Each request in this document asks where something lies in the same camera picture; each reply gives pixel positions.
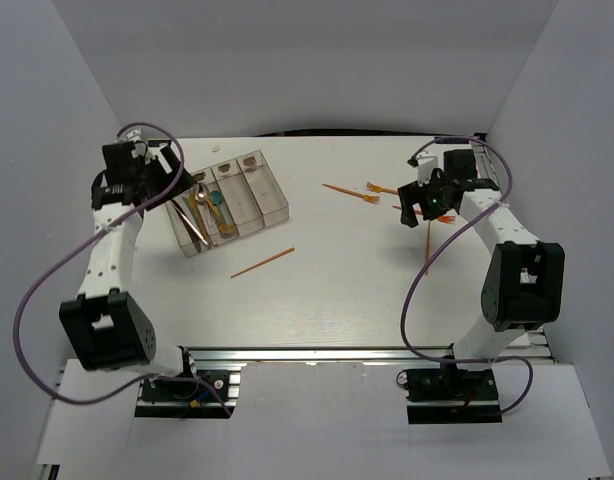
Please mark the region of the orange plastic knife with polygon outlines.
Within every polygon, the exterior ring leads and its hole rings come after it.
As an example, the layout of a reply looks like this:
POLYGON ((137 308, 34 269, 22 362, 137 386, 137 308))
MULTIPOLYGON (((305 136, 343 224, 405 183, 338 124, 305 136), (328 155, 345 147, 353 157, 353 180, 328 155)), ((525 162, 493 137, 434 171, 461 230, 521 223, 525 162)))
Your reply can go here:
POLYGON ((187 203, 189 204, 190 211, 191 211, 191 213, 193 215, 194 221, 196 223, 196 226, 197 226, 199 232, 201 233, 202 236, 205 236, 206 233, 205 233, 205 229, 204 229, 203 219, 202 219, 202 216, 201 216, 200 211, 198 209, 198 204, 196 202, 196 198, 195 198, 193 193, 190 193, 188 195, 187 203))

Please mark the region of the dark iridescent metal knife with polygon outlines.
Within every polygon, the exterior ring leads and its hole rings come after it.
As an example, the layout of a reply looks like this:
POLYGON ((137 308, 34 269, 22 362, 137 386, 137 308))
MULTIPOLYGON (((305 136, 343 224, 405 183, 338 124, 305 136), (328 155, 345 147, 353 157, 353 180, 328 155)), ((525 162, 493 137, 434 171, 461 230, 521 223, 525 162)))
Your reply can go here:
POLYGON ((199 229, 195 226, 190 218, 187 217, 183 208, 175 201, 171 201, 175 211, 177 212, 181 222, 185 225, 185 228, 192 238, 193 242, 199 242, 201 245, 204 245, 206 248, 210 247, 209 242, 205 239, 205 237, 201 234, 199 229))

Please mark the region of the teal plastic spoon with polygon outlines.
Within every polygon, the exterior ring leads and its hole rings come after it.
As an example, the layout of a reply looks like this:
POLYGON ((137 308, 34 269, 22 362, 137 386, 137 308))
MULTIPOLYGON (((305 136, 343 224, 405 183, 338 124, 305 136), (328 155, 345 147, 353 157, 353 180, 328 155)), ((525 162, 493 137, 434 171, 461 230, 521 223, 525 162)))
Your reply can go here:
POLYGON ((220 208, 222 202, 222 194, 218 190, 213 190, 209 194, 209 201, 212 201, 217 207, 220 208))

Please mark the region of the orange plastic spoon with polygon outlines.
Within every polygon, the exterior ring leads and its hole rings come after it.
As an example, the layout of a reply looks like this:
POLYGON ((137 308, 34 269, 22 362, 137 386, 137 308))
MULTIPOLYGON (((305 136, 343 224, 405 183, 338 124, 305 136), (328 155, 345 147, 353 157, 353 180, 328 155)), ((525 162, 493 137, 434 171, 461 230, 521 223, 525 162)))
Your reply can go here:
POLYGON ((219 233, 222 236, 233 235, 235 232, 235 228, 233 225, 229 224, 225 220, 220 208, 217 207, 212 201, 208 202, 208 206, 209 206, 210 211, 212 212, 212 215, 214 216, 214 220, 215 220, 219 233))

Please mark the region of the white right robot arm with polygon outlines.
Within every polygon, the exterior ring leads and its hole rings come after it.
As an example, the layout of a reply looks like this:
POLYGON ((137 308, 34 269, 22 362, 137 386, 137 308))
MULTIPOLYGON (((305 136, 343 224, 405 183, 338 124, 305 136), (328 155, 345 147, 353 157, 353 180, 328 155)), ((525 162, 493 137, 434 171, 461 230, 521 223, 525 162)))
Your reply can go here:
POLYGON ((456 363, 438 374, 440 390, 459 399, 475 385, 472 371, 486 369, 521 335, 558 318, 565 252, 521 224, 498 184, 479 176, 472 151, 450 150, 441 157, 422 152, 409 163, 416 177, 398 189, 402 224, 414 228, 454 211, 491 255, 481 314, 451 346, 456 363))

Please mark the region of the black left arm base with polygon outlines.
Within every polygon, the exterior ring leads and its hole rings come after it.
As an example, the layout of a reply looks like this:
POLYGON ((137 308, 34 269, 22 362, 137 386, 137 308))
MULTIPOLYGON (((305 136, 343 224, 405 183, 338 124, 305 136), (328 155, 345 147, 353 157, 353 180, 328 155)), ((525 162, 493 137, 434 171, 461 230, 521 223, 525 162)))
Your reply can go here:
POLYGON ((136 418, 228 419, 239 395, 240 372, 199 370, 200 383, 145 381, 139 388, 136 418))

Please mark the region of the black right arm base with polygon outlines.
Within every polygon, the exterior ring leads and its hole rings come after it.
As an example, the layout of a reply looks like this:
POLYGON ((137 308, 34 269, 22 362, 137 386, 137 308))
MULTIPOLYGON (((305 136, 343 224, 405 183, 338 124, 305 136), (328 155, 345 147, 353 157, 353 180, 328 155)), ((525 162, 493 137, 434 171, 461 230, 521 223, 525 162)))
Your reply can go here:
POLYGON ((407 395, 409 425, 492 424, 502 422, 493 371, 455 365, 402 370, 396 384, 407 395))

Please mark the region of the silver metal spoon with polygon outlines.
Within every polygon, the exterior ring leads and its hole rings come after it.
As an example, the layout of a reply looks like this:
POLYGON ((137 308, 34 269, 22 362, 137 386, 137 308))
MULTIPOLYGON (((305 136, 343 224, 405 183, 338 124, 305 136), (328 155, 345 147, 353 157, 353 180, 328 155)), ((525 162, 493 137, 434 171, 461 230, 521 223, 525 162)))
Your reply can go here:
POLYGON ((202 219, 203 219, 204 228, 205 228, 205 230, 206 230, 206 232, 207 232, 207 234, 208 234, 208 236, 209 236, 209 233, 208 233, 207 228, 206 228, 206 223, 205 223, 205 215, 204 215, 204 213, 202 212, 202 206, 203 206, 203 204, 204 204, 205 202, 208 202, 209 200, 208 200, 208 197, 207 197, 207 195, 206 195, 205 190, 203 189, 203 185, 202 185, 202 184, 200 184, 200 183, 198 183, 198 184, 195 186, 195 198, 196 198, 196 202, 197 202, 197 204, 198 204, 198 209, 199 209, 200 214, 201 214, 202 219))

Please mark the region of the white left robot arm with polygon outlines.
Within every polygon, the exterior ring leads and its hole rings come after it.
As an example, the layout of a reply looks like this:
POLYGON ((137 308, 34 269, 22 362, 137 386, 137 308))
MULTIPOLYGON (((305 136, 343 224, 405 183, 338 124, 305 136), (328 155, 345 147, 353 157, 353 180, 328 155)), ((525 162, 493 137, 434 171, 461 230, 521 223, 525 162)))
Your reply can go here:
POLYGON ((198 387, 180 346, 161 344, 147 314, 130 293, 136 241, 143 224, 136 207, 154 207, 185 192, 193 177, 181 169, 170 143, 125 139, 102 148, 105 169, 91 187, 94 232, 85 277, 59 318, 87 371, 128 370, 164 376, 164 387, 186 399, 198 387))

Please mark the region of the iridescent ornate metal spoon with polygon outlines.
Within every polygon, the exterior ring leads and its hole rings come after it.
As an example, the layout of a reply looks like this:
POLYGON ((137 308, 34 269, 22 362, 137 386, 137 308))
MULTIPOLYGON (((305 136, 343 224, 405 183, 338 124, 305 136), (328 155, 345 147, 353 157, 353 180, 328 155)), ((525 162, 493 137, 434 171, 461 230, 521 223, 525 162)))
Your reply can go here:
POLYGON ((202 206, 205 215, 206 228, 214 245, 221 242, 222 218, 217 207, 211 202, 205 202, 202 206))

